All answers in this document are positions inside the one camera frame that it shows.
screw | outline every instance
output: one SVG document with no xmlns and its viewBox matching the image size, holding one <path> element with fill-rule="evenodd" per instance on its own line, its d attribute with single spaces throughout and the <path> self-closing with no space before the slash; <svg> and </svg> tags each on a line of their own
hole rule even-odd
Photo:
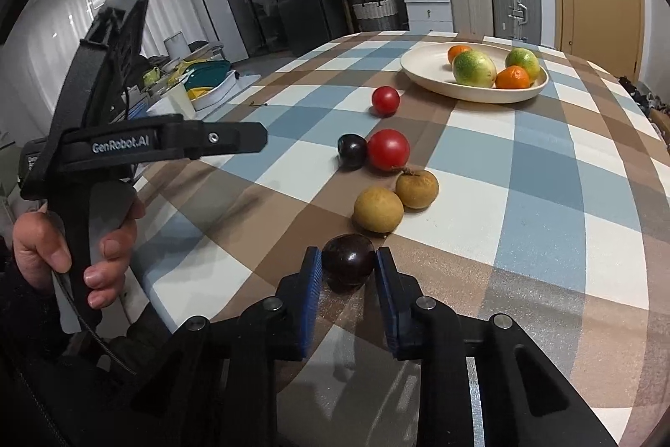
<svg viewBox="0 0 670 447">
<path fill-rule="evenodd" d="M 282 305 L 284 305 L 284 303 L 278 297 L 266 297 L 263 300 L 263 309 L 266 311 L 279 311 Z"/>
<path fill-rule="evenodd" d="M 187 328 L 192 332 L 197 332 L 198 330 L 202 330 L 206 323 L 207 319 L 204 316 L 193 316 L 188 319 Z"/>
<path fill-rule="evenodd" d="M 417 307 L 426 311 L 434 309 L 436 305 L 438 305 L 436 301 L 429 295 L 422 295 L 421 297 L 417 298 Z"/>
<path fill-rule="evenodd" d="M 509 328 L 512 327 L 514 324 L 514 321 L 508 317 L 507 315 L 499 314 L 495 315 L 493 317 L 493 323 L 498 326 L 498 328 L 502 328 L 503 330 L 508 330 Z"/>
</svg>

hand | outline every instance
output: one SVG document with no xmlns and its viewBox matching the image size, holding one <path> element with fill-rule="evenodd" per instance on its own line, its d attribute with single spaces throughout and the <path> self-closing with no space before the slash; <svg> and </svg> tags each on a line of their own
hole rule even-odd
<svg viewBox="0 0 670 447">
<path fill-rule="evenodd" d="M 135 197 L 121 227 L 100 240 L 103 261 L 84 271 L 84 282 L 92 289 L 88 295 L 88 305 L 93 309 L 111 305 L 121 293 L 125 271 L 137 239 L 135 220 L 144 214 L 144 205 Z M 67 273 L 72 265 L 72 257 L 65 237 L 49 220 L 46 206 L 19 217 L 14 225 L 13 241 L 16 264 L 23 278 L 38 292 L 52 293 L 51 270 Z"/>
</svg>

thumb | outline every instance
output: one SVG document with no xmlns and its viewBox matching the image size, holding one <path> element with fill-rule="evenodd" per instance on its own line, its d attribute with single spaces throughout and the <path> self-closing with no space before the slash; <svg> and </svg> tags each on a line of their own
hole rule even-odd
<svg viewBox="0 0 670 447">
<path fill-rule="evenodd" d="M 72 257 L 65 237 L 42 212 L 23 214 L 14 225 L 14 256 L 23 278 L 40 291 L 51 289 L 51 270 L 66 273 Z"/>
</svg>

brown round fruit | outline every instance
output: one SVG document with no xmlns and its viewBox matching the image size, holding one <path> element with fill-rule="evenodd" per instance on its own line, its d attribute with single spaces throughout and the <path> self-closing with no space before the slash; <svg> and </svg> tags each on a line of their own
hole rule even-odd
<svg viewBox="0 0 670 447">
<path fill-rule="evenodd" d="M 458 54 L 462 54 L 463 52 L 467 52 L 468 50 L 472 50 L 471 47 L 465 46 L 464 44 L 457 44 L 456 46 L 452 46 L 449 48 L 449 51 L 447 52 L 447 59 L 449 60 L 449 63 L 454 62 L 454 58 Z"/>
<path fill-rule="evenodd" d="M 403 173 L 395 182 L 395 192 L 405 207 L 425 209 L 440 191 L 440 184 L 430 171 L 410 171 Z"/>
<path fill-rule="evenodd" d="M 372 186 L 356 198 L 352 218 L 365 230 L 389 233 L 400 224 L 404 212 L 400 197 L 386 188 Z"/>
</svg>

checkered tablecloth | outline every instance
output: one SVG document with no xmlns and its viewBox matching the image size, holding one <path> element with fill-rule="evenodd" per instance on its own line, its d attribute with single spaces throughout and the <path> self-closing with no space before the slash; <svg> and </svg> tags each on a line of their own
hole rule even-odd
<svg viewBox="0 0 670 447">
<path fill-rule="evenodd" d="M 238 315 L 307 246 L 352 231 L 364 187 L 393 187 L 365 168 L 339 172 L 338 137 L 397 129 L 440 195 L 374 242 L 458 313 L 513 316 L 620 445 L 637 447 L 670 401 L 664 143 L 610 74 L 551 49 L 534 47 L 549 75 L 541 95 L 513 105 L 452 100 L 400 71 L 407 50 L 450 41 L 482 37 L 345 36 L 213 113 L 262 122 L 267 147 L 146 170 L 133 272 L 172 330 Z M 380 85 L 403 94 L 387 119 L 369 111 Z M 301 447 L 413 444 L 419 368 L 385 350 L 370 283 L 347 297 L 324 288 L 311 357 L 278 380 L 279 431 Z"/>
</svg>

